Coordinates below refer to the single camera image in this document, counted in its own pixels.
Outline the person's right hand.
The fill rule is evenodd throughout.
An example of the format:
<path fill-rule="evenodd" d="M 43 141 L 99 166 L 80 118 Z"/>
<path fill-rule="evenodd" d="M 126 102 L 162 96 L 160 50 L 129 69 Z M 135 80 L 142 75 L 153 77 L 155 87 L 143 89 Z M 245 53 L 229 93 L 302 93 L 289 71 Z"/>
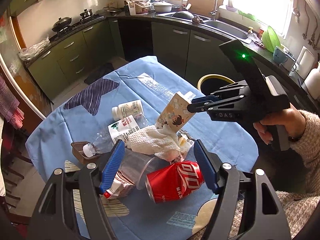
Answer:
<path fill-rule="evenodd" d="M 284 126 L 289 137 L 298 138 L 305 131 L 306 119 L 294 105 L 290 104 L 290 108 L 268 114 L 259 122 L 255 122 L 254 128 L 267 145 L 273 141 L 273 135 L 268 131 L 268 127 L 273 125 Z"/>

